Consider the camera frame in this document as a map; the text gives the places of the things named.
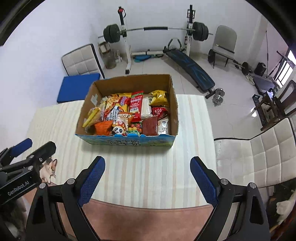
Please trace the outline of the black sit-up bench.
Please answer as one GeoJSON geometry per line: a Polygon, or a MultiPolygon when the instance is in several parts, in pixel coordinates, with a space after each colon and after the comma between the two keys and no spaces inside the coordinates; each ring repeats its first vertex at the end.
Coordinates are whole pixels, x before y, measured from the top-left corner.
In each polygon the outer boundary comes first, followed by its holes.
{"type": "Polygon", "coordinates": [[[202,92],[208,92],[208,94],[205,96],[206,99],[212,97],[215,94],[215,82],[208,75],[208,73],[206,73],[206,71],[192,58],[177,48],[170,49],[169,47],[164,47],[163,53],[170,57],[187,74],[189,74],[202,92]]]}

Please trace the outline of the grey chair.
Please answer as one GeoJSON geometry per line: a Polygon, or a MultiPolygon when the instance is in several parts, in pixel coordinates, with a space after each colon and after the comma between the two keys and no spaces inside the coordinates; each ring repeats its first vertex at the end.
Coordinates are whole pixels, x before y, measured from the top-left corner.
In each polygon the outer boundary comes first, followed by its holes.
{"type": "Polygon", "coordinates": [[[237,41],[237,33],[230,27],[219,25],[213,42],[212,49],[208,52],[208,62],[215,67],[216,55],[226,58],[225,66],[229,60],[235,60],[235,45],[237,41]]]}

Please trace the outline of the panda snack bag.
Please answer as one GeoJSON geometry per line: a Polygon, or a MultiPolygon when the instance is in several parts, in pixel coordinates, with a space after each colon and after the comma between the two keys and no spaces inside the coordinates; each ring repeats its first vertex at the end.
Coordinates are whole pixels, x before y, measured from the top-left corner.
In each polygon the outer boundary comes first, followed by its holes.
{"type": "Polygon", "coordinates": [[[115,126],[113,127],[112,132],[115,135],[126,136],[127,130],[128,130],[128,117],[123,114],[119,114],[117,116],[117,120],[115,121],[115,126]]]}

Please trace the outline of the orange snack bag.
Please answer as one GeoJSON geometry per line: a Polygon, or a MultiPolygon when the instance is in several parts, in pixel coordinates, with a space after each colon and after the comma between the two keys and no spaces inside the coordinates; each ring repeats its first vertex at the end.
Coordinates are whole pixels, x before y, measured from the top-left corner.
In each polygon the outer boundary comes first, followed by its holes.
{"type": "Polygon", "coordinates": [[[109,136],[109,135],[111,135],[112,125],[113,125],[112,120],[102,121],[102,122],[96,123],[94,125],[94,127],[95,127],[95,135],[96,136],[109,136]]]}

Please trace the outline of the chrome dumbbell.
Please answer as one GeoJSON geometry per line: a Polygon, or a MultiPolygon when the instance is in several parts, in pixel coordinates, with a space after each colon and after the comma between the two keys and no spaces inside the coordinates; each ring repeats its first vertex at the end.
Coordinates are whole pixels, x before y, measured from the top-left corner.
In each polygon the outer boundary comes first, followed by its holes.
{"type": "Polygon", "coordinates": [[[212,98],[214,106],[220,106],[224,101],[225,91],[222,88],[217,88],[212,98]]]}

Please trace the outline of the dark red jelly packet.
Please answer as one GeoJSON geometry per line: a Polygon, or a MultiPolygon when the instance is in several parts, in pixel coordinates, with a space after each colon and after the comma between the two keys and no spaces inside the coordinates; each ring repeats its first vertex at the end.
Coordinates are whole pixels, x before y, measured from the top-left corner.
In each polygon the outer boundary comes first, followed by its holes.
{"type": "Polygon", "coordinates": [[[146,136],[157,136],[158,117],[156,115],[142,121],[142,134],[146,136]]]}

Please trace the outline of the blue foam mat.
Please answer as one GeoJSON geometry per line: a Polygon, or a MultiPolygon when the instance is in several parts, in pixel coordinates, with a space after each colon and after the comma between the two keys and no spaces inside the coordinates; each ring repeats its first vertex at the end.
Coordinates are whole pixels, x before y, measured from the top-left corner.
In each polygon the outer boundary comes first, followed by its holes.
{"type": "Polygon", "coordinates": [[[100,80],[99,73],[64,77],[57,97],[57,103],[84,100],[90,86],[96,80],[100,80]]]}

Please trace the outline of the barbell on white rack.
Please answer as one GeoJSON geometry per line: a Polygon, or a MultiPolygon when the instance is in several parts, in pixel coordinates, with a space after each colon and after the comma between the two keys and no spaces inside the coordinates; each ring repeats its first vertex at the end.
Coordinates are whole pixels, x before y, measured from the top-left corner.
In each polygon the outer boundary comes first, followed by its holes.
{"type": "Polygon", "coordinates": [[[130,74],[135,56],[161,56],[164,54],[164,49],[170,50],[173,48],[173,40],[177,41],[176,48],[188,56],[193,41],[203,42],[212,35],[204,23],[195,21],[196,11],[192,5],[189,5],[187,9],[184,27],[148,26],[129,28],[125,9],[119,6],[117,13],[119,24],[106,26],[99,39],[103,39],[109,44],[121,42],[124,45],[123,53],[127,61],[125,74],[130,74]]]}

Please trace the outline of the yellow chip bag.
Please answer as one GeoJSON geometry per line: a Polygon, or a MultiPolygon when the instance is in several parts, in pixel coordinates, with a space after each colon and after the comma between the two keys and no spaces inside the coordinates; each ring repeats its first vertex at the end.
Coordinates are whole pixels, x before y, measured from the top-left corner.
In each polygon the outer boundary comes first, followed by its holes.
{"type": "Polygon", "coordinates": [[[88,117],[84,121],[82,127],[87,128],[102,121],[101,108],[94,107],[88,112],[88,117]]]}

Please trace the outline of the large yellow red noodle bag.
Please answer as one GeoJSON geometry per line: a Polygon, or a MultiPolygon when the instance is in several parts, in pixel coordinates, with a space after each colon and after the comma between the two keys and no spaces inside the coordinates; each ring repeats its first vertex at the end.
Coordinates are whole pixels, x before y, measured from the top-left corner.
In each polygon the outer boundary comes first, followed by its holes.
{"type": "Polygon", "coordinates": [[[103,120],[115,121],[119,113],[127,113],[130,107],[131,93],[116,93],[107,97],[103,120]]]}

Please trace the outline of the white cushioned chair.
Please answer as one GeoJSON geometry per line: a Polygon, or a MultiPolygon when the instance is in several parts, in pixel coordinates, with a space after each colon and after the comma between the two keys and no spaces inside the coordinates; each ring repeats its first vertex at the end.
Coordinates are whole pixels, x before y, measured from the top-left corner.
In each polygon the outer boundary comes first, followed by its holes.
{"type": "Polygon", "coordinates": [[[98,73],[100,79],[105,78],[93,44],[77,48],[63,55],[61,60],[68,76],[98,73]]]}

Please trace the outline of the colourful candy bag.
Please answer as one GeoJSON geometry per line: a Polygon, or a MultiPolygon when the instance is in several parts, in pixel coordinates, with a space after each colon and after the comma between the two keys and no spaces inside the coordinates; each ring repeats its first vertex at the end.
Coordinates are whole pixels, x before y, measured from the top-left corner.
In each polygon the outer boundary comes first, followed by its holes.
{"type": "Polygon", "coordinates": [[[142,123],[131,123],[127,129],[127,133],[140,136],[142,134],[142,123]]]}

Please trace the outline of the white tissue packet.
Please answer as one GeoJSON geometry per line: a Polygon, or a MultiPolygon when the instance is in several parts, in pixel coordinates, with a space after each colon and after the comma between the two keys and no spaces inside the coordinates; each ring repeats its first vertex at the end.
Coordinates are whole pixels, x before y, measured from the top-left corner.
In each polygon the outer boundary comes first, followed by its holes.
{"type": "Polygon", "coordinates": [[[145,120],[152,117],[152,109],[148,97],[142,99],[141,119],[145,120]]]}

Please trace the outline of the white quilted sofa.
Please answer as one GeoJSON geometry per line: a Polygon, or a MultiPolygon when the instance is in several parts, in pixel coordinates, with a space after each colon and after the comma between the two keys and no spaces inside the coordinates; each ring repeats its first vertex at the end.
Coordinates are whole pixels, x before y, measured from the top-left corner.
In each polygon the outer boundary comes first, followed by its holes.
{"type": "Polygon", "coordinates": [[[259,188],[295,178],[295,132],[289,118],[250,138],[216,138],[217,175],[259,188]]]}

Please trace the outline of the small red packet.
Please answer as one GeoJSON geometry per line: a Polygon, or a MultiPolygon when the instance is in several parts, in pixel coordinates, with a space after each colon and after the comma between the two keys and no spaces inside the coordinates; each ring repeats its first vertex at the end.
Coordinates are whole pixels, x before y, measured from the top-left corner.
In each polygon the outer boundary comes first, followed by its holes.
{"type": "Polygon", "coordinates": [[[166,117],[169,114],[169,111],[166,107],[155,106],[152,108],[152,115],[157,116],[158,120],[166,117]]]}

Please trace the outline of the yellow snack bag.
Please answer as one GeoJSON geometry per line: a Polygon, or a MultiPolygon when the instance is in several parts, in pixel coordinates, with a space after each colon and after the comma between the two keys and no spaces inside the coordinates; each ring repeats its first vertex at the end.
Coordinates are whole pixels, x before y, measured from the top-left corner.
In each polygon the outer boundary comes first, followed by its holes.
{"type": "Polygon", "coordinates": [[[164,106],[167,108],[170,106],[165,90],[154,90],[151,92],[151,96],[150,106],[164,106]]]}

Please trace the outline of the dark wooden chair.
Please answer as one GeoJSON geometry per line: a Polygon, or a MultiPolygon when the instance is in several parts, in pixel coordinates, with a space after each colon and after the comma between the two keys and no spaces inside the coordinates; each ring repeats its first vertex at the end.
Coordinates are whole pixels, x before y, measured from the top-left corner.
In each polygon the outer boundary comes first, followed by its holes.
{"type": "Polygon", "coordinates": [[[275,89],[265,92],[262,97],[254,94],[255,108],[262,125],[261,131],[265,131],[286,117],[295,114],[295,81],[290,80],[275,93],[275,89]]]}

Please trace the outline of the red snack packet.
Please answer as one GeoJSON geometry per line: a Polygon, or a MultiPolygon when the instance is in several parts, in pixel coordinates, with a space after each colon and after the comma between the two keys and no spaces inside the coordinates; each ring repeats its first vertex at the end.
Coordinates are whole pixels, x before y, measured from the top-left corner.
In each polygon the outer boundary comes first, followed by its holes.
{"type": "Polygon", "coordinates": [[[142,99],[144,96],[143,91],[138,91],[132,93],[129,112],[132,114],[131,123],[137,123],[141,121],[141,109],[142,109],[142,99]]]}

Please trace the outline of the cardboard milk box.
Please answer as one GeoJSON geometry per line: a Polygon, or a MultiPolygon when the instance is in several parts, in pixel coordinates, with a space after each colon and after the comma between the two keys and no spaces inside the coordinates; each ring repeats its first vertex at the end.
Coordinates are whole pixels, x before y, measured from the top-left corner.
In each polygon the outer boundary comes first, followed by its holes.
{"type": "Polygon", "coordinates": [[[171,147],[178,129],[171,76],[144,74],[93,82],[75,135],[89,144],[171,147]]]}

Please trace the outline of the striped pink-edged table mat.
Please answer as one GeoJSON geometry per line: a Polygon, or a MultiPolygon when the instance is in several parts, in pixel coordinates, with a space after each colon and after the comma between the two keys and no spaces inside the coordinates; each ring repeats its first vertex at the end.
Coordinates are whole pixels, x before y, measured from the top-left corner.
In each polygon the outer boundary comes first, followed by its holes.
{"type": "Polygon", "coordinates": [[[27,136],[33,149],[53,141],[55,184],[75,178],[102,156],[105,172],[83,206],[103,240],[194,240],[212,207],[196,184],[190,160],[216,168],[213,134],[204,97],[177,95],[179,132],[171,147],[91,145],[75,136],[83,101],[38,109],[27,136]]]}

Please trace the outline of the white Korean snack packet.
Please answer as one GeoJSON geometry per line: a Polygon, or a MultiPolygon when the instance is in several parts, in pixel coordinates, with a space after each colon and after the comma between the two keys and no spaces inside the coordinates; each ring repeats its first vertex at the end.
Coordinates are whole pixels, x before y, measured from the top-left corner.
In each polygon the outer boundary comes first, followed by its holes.
{"type": "Polygon", "coordinates": [[[169,134],[169,122],[168,117],[158,120],[158,135],[169,134]]]}

